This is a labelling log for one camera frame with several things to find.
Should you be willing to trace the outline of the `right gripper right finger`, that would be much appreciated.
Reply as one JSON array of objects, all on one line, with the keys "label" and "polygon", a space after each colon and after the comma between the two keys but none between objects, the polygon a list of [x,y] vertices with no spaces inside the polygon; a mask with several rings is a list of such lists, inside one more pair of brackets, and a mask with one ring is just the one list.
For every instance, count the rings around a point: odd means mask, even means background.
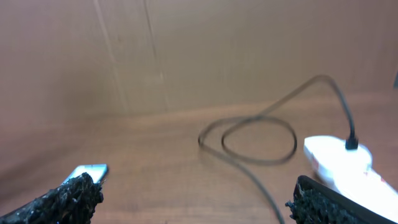
[{"label": "right gripper right finger", "polygon": [[394,224],[306,175],[297,178],[294,200],[285,203],[298,224]]}]

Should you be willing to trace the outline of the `Galaxy smartphone teal screen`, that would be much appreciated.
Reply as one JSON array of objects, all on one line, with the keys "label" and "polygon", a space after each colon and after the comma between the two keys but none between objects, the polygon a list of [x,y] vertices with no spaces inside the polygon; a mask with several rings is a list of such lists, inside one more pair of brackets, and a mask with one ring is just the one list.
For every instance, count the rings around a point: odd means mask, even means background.
[{"label": "Galaxy smartphone teal screen", "polygon": [[95,184],[100,183],[108,173],[107,164],[86,164],[77,166],[72,173],[63,181],[65,184],[70,179],[78,177],[83,173],[87,173]]}]

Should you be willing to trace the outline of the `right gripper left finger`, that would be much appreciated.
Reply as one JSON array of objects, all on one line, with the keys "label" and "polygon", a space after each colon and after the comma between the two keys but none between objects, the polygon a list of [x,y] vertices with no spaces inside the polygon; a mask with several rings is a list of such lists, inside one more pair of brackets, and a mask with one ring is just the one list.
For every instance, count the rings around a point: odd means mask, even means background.
[{"label": "right gripper left finger", "polygon": [[85,172],[1,216],[1,224],[90,224],[103,200],[102,184]]}]

